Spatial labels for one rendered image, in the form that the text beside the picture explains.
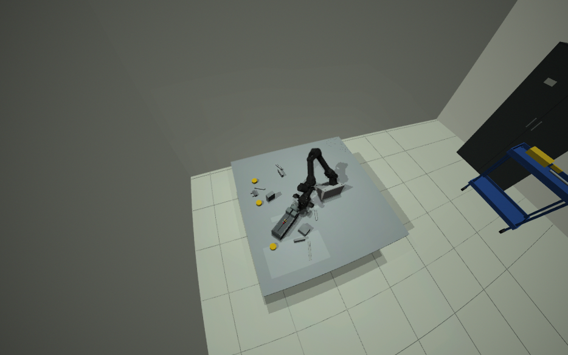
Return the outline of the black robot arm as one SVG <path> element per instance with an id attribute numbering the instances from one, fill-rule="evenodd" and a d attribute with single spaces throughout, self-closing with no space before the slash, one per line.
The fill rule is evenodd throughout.
<path id="1" fill-rule="evenodd" d="M 307 157 L 307 164 L 308 164 L 308 176 L 307 176 L 307 181 L 303 184 L 300 183 L 297 187 L 298 191 L 304 192 L 308 195 L 311 195 L 313 190 L 316 190 L 315 186 L 316 185 L 316 178 L 314 177 L 314 160 L 315 158 L 318 159 L 319 163 L 321 164 L 322 168 L 325 170 L 324 175 L 329 178 L 329 185 L 337 185 L 338 181 L 338 174 L 335 173 L 335 171 L 333 169 L 331 169 L 328 164 L 326 163 L 326 161 L 324 160 L 324 158 L 322 157 L 322 152 L 320 151 L 319 148 L 312 148 L 308 157 Z M 307 203 L 308 199 L 307 196 L 305 197 L 304 194 L 302 194 L 299 198 L 299 202 L 301 202 L 302 204 Z"/>

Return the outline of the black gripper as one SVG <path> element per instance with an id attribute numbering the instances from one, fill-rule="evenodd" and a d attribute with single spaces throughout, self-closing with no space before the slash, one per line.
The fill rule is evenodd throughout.
<path id="1" fill-rule="evenodd" d="M 304 194 L 305 197 L 307 196 L 307 199 L 309 199 L 310 195 L 308 195 L 308 194 L 306 194 L 306 193 L 303 193 L 303 194 Z M 299 202 L 299 198 L 300 198 L 299 196 L 300 196 L 300 195 L 298 195 L 298 194 L 294 194 L 294 195 L 293 195 L 293 197 L 294 197 L 295 199 L 298 198 L 298 200 L 297 200 L 298 202 Z M 301 205 L 301 202 L 299 202 L 299 206 L 300 206 L 300 205 Z M 307 203 L 304 203 L 304 204 L 301 206 L 300 210 L 301 210 L 304 206 L 307 206 L 307 205 L 308 205 L 310 208 L 313 208 L 313 207 L 314 207 L 314 204 L 313 204 L 312 202 L 311 202 L 311 203 L 307 202 Z M 299 206 L 298 206 L 298 208 L 299 208 Z"/>

